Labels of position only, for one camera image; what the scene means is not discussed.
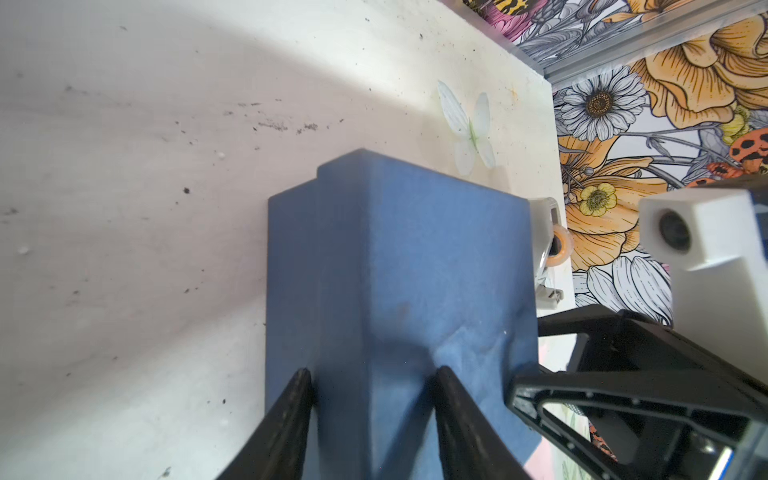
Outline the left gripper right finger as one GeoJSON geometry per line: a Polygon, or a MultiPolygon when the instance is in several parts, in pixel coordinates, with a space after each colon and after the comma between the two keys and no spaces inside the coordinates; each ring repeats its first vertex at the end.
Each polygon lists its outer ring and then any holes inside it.
{"type": "Polygon", "coordinates": [[[433,381],[439,456],[446,479],[527,479],[454,371],[440,367],[433,381]]]}

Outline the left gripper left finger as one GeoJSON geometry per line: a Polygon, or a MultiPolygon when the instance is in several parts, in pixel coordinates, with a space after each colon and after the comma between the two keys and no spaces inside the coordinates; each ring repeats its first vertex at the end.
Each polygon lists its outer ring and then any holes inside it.
{"type": "Polygon", "coordinates": [[[300,368],[218,479],[301,479],[313,405],[311,372],[300,368]]]}

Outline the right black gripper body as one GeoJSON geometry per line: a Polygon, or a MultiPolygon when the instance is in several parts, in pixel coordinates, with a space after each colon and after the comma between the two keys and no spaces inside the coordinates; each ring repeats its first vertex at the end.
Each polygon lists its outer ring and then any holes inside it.
{"type": "Polygon", "coordinates": [[[676,370],[590,372],[587,416],[609,457],[640,479],[766,478],[766,384],[677,336],[659,341],[676,370]]]}

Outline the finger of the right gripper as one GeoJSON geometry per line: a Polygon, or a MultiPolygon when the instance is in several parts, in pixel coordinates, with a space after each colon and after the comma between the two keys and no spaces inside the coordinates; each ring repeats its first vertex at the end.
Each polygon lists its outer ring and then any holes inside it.
{"type": "Polygon", "coordinates": [[[629,310],[614,312],[589,305],[538,320],[540,338],[575,336],[568,372],[667,371],[678,368],[678,355],[659,341],[669,329],[629,310]]]}
{"type": "Polygon", "coordinates": [[[767,395],[705,370],[542,373],[512,380],[507,407],[594,479],[764,479],[767,395]],[[548,408],[577,408],[607,455],[548,408]]]}

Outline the navy blue gift box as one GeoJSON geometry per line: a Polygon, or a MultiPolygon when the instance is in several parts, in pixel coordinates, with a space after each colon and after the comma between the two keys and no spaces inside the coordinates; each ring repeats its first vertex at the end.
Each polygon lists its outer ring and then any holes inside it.
{"type": "Polygon", "coordinates": [[[442,366],[527,461],[541,438],[504,392],[537,336],[525,199],[367,150],[269,199],[265,402],[310,371],[305,478],[441,478],[442,366]]]}

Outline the pink wrapping paper sheet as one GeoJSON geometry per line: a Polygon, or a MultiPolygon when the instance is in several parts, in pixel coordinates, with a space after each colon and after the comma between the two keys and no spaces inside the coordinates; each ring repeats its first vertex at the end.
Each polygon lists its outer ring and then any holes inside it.
{"type": "MultiPolygon", "coordinates": [[[[539,364],[551,372],[567,369],[575,346],[574,335],[545,337],[538,341],[539,364]]],[[[578,467],[550,441],[542,439],[524,464],[532,479],[579,479],[578,467]]]]}

